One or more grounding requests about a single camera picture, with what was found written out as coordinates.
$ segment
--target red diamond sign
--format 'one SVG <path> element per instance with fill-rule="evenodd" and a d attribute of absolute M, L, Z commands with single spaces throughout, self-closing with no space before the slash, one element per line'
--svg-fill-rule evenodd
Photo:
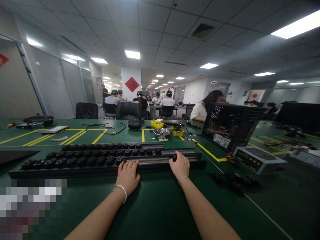
<path fill-rule="evenodd" d="M 126 85 L 131 92 L 139 87 L 139 84 L 136 82 L 136 80 L 134 80 L 133 77 L 131 77 L 124 85 Z"/>

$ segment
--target bracelet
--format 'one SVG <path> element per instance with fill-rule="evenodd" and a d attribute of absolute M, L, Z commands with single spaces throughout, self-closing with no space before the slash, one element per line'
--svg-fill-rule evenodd
<path fill-rule="evenodd" d="M 180 178 L 180 179 L 179 179 L 179 181 L 178 181 L 178 184 L 179 184 L 179 185 L 180 185 L 180 181 L 181 181 L 181 179 L 183 179 L 183 178 L 185 178 L 185 177 L 187 177 L 187 178 L 188 178 L 189 176 L 184 176 L 184 177 Z"/>
<path fill-rule="evenodd" d="M 113 191 L 116 187 L 121 187 L 124 190 L 124 194 L 126 195 L 126 198 L 123 201 L 123 204 L 125 204 L 126 200 L 127 200 L 127 191 L 124 189 L 124 187 L 122 185 L 115 185 L 113 188 Z"/>

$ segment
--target yellow container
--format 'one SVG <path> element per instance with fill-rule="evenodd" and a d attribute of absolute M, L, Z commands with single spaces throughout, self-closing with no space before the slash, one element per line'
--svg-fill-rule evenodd
<path fill-rule="evenodd" d="M 162 128 L 163 127 L 163 123 L 159 122 L 159 121 L 152 121 L 151 122 L 151 126 L 155 127 L 155 128 Z"/>

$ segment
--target white shirt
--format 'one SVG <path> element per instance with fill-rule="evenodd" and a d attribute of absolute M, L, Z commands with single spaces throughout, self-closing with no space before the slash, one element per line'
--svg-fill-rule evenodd
<path fill-rule="evenodd" d="M 207 117 L 207 110 L 205 109 L 204 105 L 201 102 L 198 102 L 196 105 L 194 105 L 191 115 L 190 115 L 190 119 L 194 119 L 195 117 L 203 117 L 206 118 Z"/>
<path fill-rule="evenodd" d="M 174 106 L 176 101 L 172 98 L 165 98 L 161 101 L 160 106 Z"/>
<path fill-rule="evenodd" d="M 161 97 L 159 97 L 159 98 L 157 98 L 157 97 L 154 97 L 153 99 L 152 99 L 152 101 L 157 101 L 157 103 L 161 103 Z"/>

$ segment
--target desk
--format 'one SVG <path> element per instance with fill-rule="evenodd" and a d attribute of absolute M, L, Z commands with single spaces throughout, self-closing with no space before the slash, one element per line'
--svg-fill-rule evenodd
<path fill-rule="evenodd" d="M 19 123 L 17 119 L 0 121 L 1 126 L 7 122 Z M 70 129 L 55 135 L 54 138 L 79 133 L 85 127 L 81 123 L 127 123 L 127 120 L 78 120 L 55 119 L 54 126 L 70 126 Z M 201 130 L 188 127 L 189 131 L 201 133 Z M 50 139 L 38 141 L 36 144 L 23 146 L 37 138 L 39 133 L 31 133 L 28 129 L 11 128 L 0 130 L 0 150 L 41 150 L 32 156 L 34 159 L 44 158 L 50 151 L 59 151 L 60 142 Z M 125 142 L 158 142 L 152 139 L 154 135 L 149 130 L 131 130 L 126 128 L 117 135 L 102 135 L 101 129 L 90 130 L 78 137 L 70 138 L 72 144 L 80 143 L 125 143 Z M 200 146 L 195 146 L 196 139 L 208 152 Z M 284 152 L 265 147 L 261 142 L 264 137 L 276 139 L 286 138 L 283 133 L 267 124 L 259 123 L 250 144 L 266 149 L 277 156 Z M 290 162 L 286 171 L 278 175 L 259 176 L 241 166 L 234 168 L 226 161 L 218 162 L 225 152 L 199 136 L 188 136 L 183 139 L 170 135 L 164 142 L 166 148 L 196 147 L 202 152 L 202 160 L 207 160 L 205 170 L 190 172 L 190 179 L 212 203 L 219 213 L 229 222 L 242 239 L 316 239 L 318 234 L 318 217 L 320 210 L 319 172 L 297 162 Z M 320 138 L 308 137 L 306 141 L 313 142 L 319 148 Z M 24 160 L 11 163 L 1 169 L 1 179 L 9 179 L 10 170 L 17 170 Z M 246 192 L 246 197 L 239 197 L 225 188 L 219 188 L 208 177 L 212 172 L 234 171 L 240 175 L 253 174 L 260 181 L 263 189 L 256 192 Z M 40 225 L 33 227 L 29 238 L 63 239 L 69 234 L 109 193 L 112 192 L 116 176 L 88 177 L 68 180 L 66 209 L 57 218 L 55 207 L 45 211 L 46 218 L 40 218 Z M 107 239 L 200 239 L 200 235 L 192 218 L 191 211 L 183 192 L 174 175 L 170 172 L 141 174 L 137 189 L 128 198 L 117 213 L 109 230 Z"/>

